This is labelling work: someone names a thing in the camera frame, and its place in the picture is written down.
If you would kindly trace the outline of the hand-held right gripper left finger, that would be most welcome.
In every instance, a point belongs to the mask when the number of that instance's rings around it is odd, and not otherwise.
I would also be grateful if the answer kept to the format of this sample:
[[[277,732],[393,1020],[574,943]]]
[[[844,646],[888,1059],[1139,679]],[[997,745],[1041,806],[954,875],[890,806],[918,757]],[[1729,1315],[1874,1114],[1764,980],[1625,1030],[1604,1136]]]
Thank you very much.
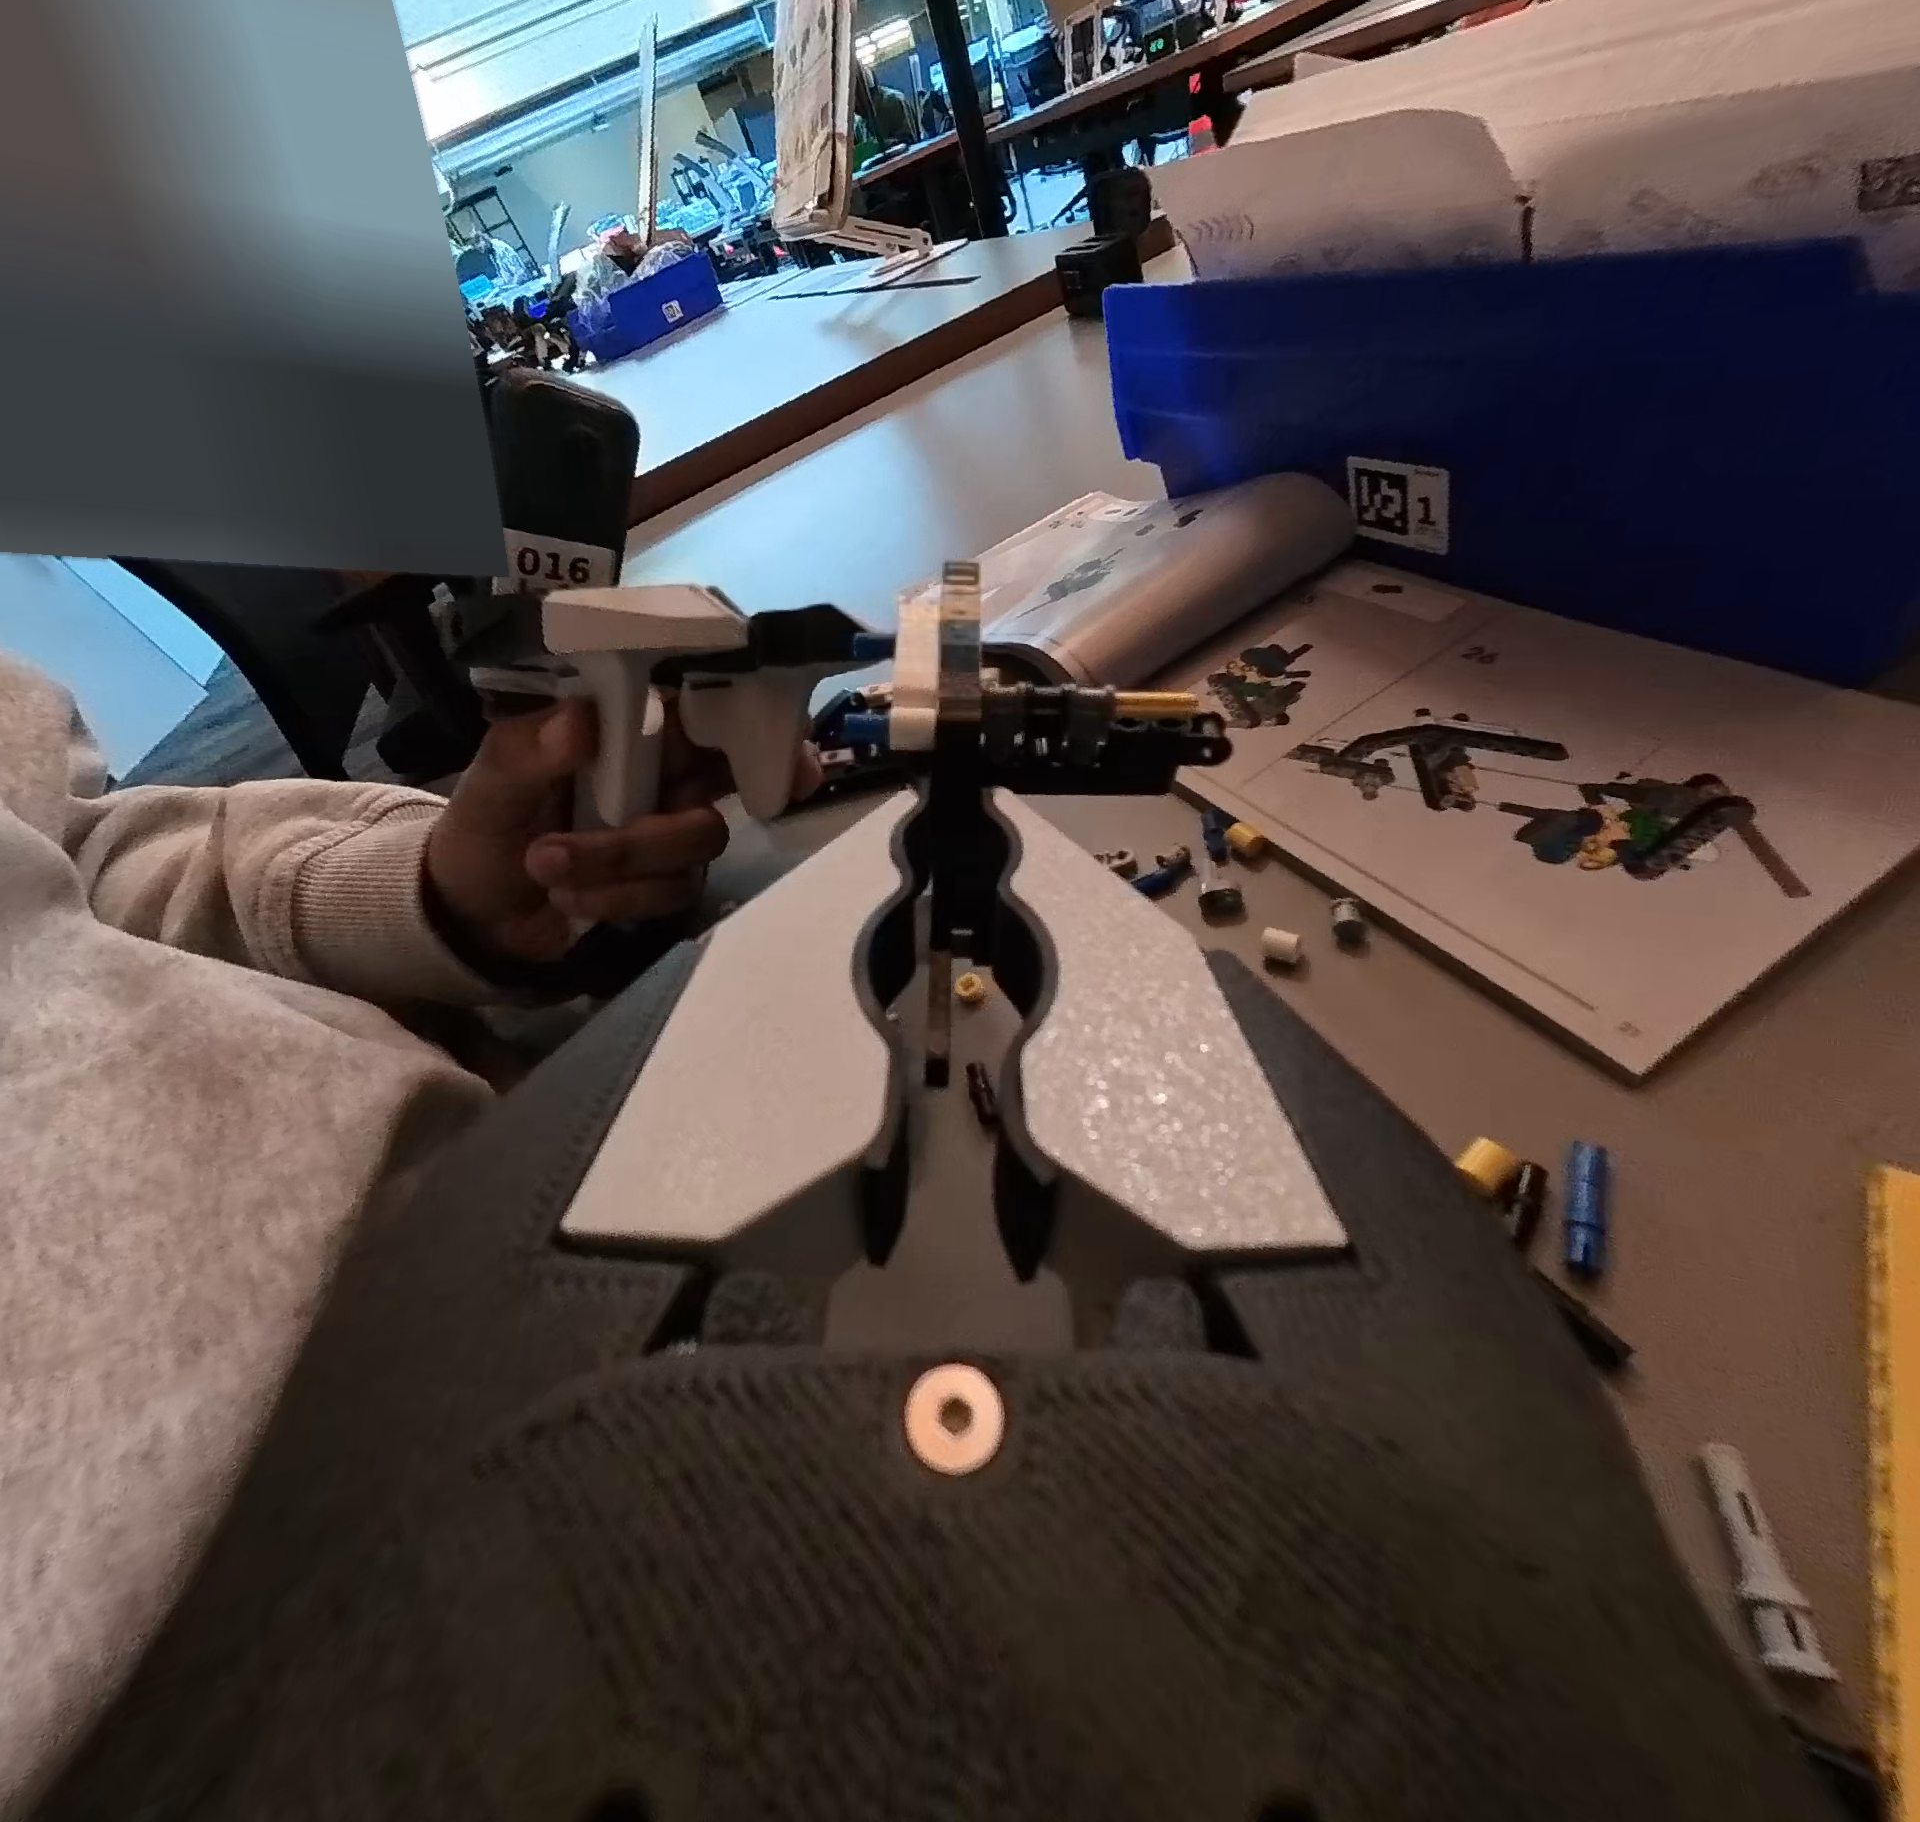
[[[577,1249],[881,1265],[906,1218],[899,1030],[871,949],[911,911],[899,792],[695,949],[560,1220]]]

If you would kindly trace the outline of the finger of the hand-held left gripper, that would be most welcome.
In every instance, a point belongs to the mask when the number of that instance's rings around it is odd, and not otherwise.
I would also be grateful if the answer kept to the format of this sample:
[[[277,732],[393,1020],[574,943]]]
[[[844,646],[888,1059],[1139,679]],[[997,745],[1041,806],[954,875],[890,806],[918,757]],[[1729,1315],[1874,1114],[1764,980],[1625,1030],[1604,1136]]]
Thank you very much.
[[[669,712],[690,746],[724,757],[749,816],[777,819],[811,692],[852,671],[852,620],[835,605],[744,613],[700,586],[552,595],[540,629],[597,713],[585,792],[600,821],[659,809]]]

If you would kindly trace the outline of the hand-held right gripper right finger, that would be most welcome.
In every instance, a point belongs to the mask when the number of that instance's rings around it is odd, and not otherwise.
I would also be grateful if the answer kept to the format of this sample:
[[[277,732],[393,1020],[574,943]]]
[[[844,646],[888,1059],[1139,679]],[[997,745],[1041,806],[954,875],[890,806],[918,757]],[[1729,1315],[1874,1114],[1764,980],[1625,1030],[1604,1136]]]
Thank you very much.
[[[1017,1016],[991,1199],[1015,1274],[1344,1257],[1341,1218],[1204,949],[1006,789],[991,824],[991,978]]]

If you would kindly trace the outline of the black grey lego assembly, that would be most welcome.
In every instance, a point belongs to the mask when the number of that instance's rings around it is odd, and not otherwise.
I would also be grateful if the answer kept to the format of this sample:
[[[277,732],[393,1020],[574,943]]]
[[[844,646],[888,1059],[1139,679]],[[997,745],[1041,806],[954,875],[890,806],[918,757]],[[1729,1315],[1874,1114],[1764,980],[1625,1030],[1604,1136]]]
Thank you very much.
[[[852,746],[908,782],[891,836],[899,889],[858,961],[881,1011],[923,980],[923,1083],[945,1090],[954,964],[999,976],[1039,963],[1038,931],[1010,901],[1015,836],[999,796],[1163,796],[1181,769],[1221,765],[1229,735],[1186,691],[990,679],[974,561],[946,565],[890,633],[840,617],[825,642],[852,671],[894,668],[877,726]]]

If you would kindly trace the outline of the yellow black lego pin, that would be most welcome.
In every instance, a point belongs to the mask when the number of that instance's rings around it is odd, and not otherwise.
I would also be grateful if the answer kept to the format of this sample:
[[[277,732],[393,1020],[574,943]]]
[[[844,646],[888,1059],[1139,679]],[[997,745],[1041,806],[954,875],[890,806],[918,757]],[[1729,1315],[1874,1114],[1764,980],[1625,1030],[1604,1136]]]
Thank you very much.
[[[1473,1191],[1500,1214],[1512,1244],[1529,1248],[1544,1214],[1546,1169],[1485,1136],[1475,1138],[1452,1167]]]

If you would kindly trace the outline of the lego instruction booklet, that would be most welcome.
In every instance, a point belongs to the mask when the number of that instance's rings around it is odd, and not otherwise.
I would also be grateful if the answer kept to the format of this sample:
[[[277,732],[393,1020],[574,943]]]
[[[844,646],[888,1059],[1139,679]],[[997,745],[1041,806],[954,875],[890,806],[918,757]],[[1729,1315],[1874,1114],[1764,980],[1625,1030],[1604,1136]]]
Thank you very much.
[[[1081,495],[983,553],[983,642],[1191,692],[1191,802],[1627,1077],[1916,856],[1912,705],[1332,559],[1335,514]]]

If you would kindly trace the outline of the blue lego pin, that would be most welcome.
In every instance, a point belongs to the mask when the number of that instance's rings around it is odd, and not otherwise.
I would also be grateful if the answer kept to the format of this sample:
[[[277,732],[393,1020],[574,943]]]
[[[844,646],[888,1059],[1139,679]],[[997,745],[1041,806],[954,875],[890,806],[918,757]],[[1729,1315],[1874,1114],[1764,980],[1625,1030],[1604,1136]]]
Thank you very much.
[[[1591,1141],[1570,1141],[1561,1164],[1560,1260],[1579,1282],[1606,1272],[1613,1220],[1613,1155]]]

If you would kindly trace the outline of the grey lego axle connector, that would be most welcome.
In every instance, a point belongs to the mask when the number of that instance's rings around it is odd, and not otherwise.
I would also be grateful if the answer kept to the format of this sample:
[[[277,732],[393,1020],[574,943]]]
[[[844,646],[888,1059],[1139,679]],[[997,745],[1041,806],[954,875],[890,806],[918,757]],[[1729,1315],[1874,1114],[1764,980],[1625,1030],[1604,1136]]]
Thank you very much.
[[[1698,1466],[1723,1526],[1733,1594],[1764,1669],[1784,1681],[1834,1686],[1837,1668],[1823,1653],[1810,1604],[1786,1569],[1741,1454],[1732,1444],[1702,1444]]]

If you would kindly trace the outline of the long yellow lego beam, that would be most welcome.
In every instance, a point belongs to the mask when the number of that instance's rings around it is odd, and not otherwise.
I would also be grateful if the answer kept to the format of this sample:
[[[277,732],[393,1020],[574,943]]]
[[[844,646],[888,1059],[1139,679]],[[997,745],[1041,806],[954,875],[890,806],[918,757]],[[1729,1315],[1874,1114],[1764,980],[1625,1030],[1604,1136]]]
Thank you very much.
[[[1887,1815],[1917,1815],[1917,1178],[1866,1185],[1864,1368],[1874,1752]]]

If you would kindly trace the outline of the person's left hand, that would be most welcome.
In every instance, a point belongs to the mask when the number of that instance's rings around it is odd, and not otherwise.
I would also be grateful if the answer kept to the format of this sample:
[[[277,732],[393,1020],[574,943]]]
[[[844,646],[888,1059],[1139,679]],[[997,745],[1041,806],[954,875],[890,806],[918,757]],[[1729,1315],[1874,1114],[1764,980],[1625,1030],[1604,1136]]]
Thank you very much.
[[[675,713],[661,733],[659,804],[633,821],[583,828],[574,785],[597,752],[588,701],[496,719],[433,826],[423,905],[473,971],[506,984],[558,964],[590,927],[688,916],[729,844],[718,804],[732,792],[724,754],[695,746]]]

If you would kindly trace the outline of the small distant blue bin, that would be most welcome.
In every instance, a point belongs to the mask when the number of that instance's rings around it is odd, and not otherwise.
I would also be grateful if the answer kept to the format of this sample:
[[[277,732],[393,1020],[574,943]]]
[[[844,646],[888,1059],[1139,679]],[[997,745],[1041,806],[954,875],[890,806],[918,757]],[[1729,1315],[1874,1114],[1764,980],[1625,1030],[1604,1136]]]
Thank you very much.
[[[706,252],[691,248],[604,297],[579,299],[568,310],[568,332],[585,361],[607,366],[706,321],[723,306],[723,286]]]

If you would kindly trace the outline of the wooden board stand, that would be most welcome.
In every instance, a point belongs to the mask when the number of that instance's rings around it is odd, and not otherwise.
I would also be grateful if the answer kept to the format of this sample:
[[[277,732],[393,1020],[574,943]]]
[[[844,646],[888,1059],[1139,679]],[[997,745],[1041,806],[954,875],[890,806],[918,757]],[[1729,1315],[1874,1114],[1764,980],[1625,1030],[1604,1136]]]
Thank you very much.
[[[870,292],[905,283],[956,243],[855,205],[858,153],[919,142],[918,115],[858,56],[855,15],[858,0],[776,0],[770,226],[788,248],[864,260],[870,271],[852,287]]]

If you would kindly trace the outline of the black metal pole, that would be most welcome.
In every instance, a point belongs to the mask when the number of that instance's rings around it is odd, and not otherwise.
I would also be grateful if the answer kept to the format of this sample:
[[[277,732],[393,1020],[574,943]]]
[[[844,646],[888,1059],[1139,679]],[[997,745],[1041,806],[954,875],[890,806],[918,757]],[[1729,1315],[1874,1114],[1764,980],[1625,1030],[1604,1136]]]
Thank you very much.
[[[985,121],[973,79],[970,36],[958,0],[923,0],[933,45],[943,66],[952,140],[973,205],[974,234],[982,241],[1006,238],[999,172],[991,159]]]

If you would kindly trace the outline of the large blue plastic bin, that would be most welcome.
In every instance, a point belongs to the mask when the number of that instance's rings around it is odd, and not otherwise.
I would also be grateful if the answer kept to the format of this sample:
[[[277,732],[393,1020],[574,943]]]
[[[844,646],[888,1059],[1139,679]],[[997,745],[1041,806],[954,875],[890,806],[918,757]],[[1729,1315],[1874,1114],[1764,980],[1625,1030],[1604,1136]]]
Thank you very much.
[[[1917,299],[1851,241],[1128,283],[1122,451],[1298,472],[1381,561],[1864,687],[1916,644]]]

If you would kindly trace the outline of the white paper bag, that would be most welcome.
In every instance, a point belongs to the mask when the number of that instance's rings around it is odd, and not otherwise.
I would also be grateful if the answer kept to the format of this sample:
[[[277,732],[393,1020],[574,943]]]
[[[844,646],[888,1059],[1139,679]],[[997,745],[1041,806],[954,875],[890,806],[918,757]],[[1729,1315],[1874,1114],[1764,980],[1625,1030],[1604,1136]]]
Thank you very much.
[[[1523,196],[1475,115],[1403,109],[1152,172],[1199,280],[1516,265]]]
[[[1540,4],[1261,93],[1234,142],[1403,109],[1494,133],[1523,260],[1851,241],[1916,290],[1916,0]]]

